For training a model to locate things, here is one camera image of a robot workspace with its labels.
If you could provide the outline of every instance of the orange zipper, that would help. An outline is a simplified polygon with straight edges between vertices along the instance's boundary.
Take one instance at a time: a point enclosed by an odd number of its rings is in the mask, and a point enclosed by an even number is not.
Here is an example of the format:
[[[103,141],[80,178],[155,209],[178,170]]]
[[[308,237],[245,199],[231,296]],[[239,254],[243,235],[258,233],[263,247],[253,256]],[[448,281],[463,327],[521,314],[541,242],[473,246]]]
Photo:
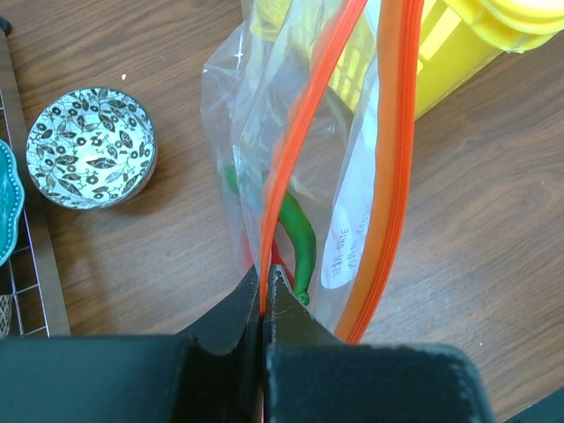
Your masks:
[[[264,314],[268,292],[268,274],[271,266],[271,245],[284,194],[293,168],[303,146],[309,126],[345,49],[351,33],[364,11],[367,0],[348,0],[342,11],[323,28],[311,57],[313,69],[301,95],[294,101],[289,113],[285,135],[276,143],[272,153],[272,170],[263,187],[264,210],[261,217],[260,246],[260,312]]]
[[[359,342],[372,320],[390,275],[404,224],[412,167],[423,3],[423,0],[382,2],[377,42],[381,96],[375,196],[359,272],[335,330],[335,334],[347,342]],[[400,25],[394,27],[399,16]],[[379,257],[375,267],[369,255]]]

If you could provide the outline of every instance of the wire rack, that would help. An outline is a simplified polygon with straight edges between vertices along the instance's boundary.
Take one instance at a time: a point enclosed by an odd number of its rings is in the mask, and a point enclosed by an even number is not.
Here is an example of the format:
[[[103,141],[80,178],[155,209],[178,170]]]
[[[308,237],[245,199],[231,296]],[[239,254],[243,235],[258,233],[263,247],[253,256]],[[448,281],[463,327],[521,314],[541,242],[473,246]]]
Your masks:
[[[16,155],[26,192],[18,243],[0,267],[0,294],[11,294],[10,335],[70,335],[63,291],[56,268],[41,196],[26,172],[26,123],[6,37],[10,24],[0,17],[0,138]]]

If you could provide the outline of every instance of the green chili pepper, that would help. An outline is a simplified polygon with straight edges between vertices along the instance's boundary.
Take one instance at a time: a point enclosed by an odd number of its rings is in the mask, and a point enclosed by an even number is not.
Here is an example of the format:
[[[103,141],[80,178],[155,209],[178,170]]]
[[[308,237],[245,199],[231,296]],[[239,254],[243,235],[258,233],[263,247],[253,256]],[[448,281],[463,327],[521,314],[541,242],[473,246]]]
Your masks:
[[[229,189],[239,195],[237,184],[237,173],[234,166],[225,168],[227,185]],[[300,207],[298,200],[286,192],[284,201],[280,208],[278,221],[288,234],[293,245],[293,253],[296,269],[293,275],[293,292],[300,302],[307,306],[309,304],[309,282],[314,274],[316,260],[316,241],[313,227],[309,223],[306,214]]]

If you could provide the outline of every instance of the teal object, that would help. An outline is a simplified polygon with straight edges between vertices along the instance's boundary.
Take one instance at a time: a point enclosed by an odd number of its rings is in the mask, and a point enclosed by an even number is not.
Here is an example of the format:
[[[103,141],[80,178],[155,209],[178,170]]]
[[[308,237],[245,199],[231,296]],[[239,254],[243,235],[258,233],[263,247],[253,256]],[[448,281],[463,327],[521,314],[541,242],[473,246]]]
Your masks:
[[[0,139],[0,265],[4,264],[18,241],[19,215],[24,208],[24,187],[18,176],[16,158]]]

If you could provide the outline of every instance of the yellow plastic bin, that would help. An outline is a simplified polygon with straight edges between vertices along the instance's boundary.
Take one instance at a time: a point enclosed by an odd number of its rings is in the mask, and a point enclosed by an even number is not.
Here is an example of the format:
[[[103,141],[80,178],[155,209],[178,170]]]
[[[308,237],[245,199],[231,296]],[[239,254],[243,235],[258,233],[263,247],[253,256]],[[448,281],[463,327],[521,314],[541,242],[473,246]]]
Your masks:
[[[251,31],[274,41],[290,0],[257,0]],[[306,7],[295,47],[311,55],[308,33],[319,10]],[[421,18],[417,116],[447,96],[503,51],[536,48],[564,28],[564,0],[426,0]],[[330,88],[355,110],[375,51],[364,17],[339,59]]]

